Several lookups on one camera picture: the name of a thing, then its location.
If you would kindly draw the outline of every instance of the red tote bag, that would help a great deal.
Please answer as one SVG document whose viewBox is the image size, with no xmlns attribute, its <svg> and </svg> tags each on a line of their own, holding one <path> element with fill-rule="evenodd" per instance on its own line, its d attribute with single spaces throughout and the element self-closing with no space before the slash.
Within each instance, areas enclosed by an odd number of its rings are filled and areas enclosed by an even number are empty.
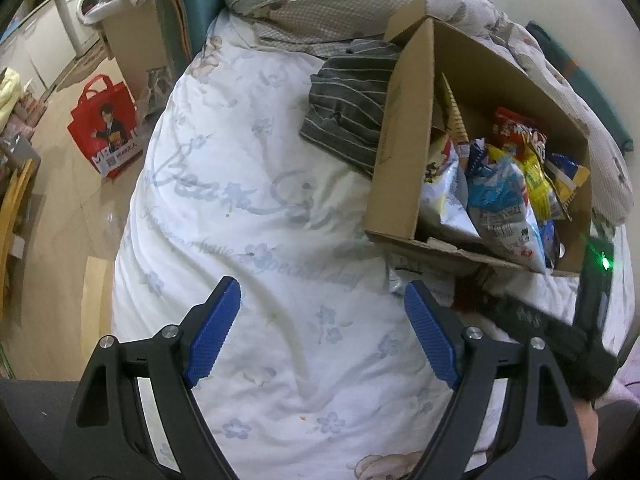
<svg viewBox="0 0 640 480">
<path fill-rule="evenodd" d="M 100 80 L 106 88 L 92 89 Z M 73 121 L 66 128 L 102 176 L 114 178 L 142 151 L 136 108 L 123 82 L 114 85 L 108 76 L 97 75 L 84 86 L 71 116 Z"/>
</svg>

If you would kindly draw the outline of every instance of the metal screw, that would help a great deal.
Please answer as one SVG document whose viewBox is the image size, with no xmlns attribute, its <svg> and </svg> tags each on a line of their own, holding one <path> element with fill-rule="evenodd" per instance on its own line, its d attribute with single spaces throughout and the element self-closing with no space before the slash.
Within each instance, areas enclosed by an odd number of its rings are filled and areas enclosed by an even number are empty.
<svg viewBox="0 0 640 480">
<path fill-rule="evenodd" d="M 116 340 L 112 335 L 106 335 L 100 338 L 100 341 L 98 341 L 98 345 L 100 345 L 102 348 L 109 348 L 110 346 L 113 346 L 113 343 L 115 341 Z"/>
<path fill-rule="evenodd" d="M 543 350 L 546 346 L 545 341 L 541 337 L 531 338 L 531 346 L 536 350 Z"/>
<path fill-rule="evenodd" d="M 466 327 L 465 334 L 469 339 L 482 339 L 482 330 L 477 326 Z"/>
<path fill-rule="evenodd" d="M 171 339 L 172 337 L 176 337 L 178 335 L 178 326 L 177 325 L 167 325 L 162 329 L 162 337 L 166 339 Z"/>
</svg>

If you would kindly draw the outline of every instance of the blue gripper pad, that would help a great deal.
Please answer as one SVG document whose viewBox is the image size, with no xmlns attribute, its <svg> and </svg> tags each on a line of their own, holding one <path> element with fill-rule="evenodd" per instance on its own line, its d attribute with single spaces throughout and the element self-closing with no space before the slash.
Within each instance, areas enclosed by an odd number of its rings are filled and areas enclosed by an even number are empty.
<svg viewBox="0 0 640 480">
<path fill-rule="evenodd" d="M 226 287 L 219 295 L 215 306 L 211 307 L 209 301 L 215 300 L 217 290 L 207 300 L 210 308 L 209 315 L 198 333 L 193 338 L 189 348 L 189 365 L 182 374 L 187 386 L 193 388 L 200 379 L 208 377 L 213 368 L 213 363 L 218 358 L 222 343 L 240 310 L 240 284 L 229 278 Z"/>
<path fill-rule="evenodd" d="M 434 308 L 442 307 L 436 303 Z M 404 290 L 404 310 L 436 377 L 455 390 L 460 383 L 460 375 L 456 370 L 455 349 L 434 317 L 431 307 L 413 283 L 407 285 Z"/>
</svg>

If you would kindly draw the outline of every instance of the open cardboard box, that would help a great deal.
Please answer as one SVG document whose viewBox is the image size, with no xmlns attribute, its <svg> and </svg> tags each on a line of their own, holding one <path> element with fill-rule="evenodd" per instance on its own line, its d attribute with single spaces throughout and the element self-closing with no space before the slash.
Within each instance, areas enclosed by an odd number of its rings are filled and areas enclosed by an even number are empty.
<svg viewBox="0 0 640 480">
<path fill-rule="evenodd" d="M 491 132 L 503 106 L 540 120 L 547 153 L 562 153 L 589 168 L 588 140 L 580 128 L 521 69 L 462 32 L 426 15 L 425 0 L 414 0 L 389 19 L 385 39 L 404 46 L 391 76 L 364 229 L 377 242 L 412 254 L 440 254 L 498 267 L 523 269 L 486 248 L 461 248 L 422 234 L 415 239 L 420 188 L 434 118 L 434 78 L 446 75 L 470 138 Z M 557 221 L 564 256 L 555 275 L 582 269 L 591 225 L 591 181 L 578 188 L 569 206 L 572 220 Z"/>
</svg>

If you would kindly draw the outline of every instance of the green led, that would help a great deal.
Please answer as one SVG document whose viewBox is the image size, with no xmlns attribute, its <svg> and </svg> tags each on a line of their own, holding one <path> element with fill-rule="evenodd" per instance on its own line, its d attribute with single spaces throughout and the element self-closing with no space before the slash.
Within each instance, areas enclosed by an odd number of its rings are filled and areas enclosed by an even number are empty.
<svg viewBox="0 0 640 480">
<path fill-rule="evenodd" d="M 609 259 L 604 255 L 604 253 L 600 253 L 600 255 L 602 256 L 602 266 L 604 267 L 604 270 L 609 270 L 609 267 L 611 266 Z"/>
</svg>

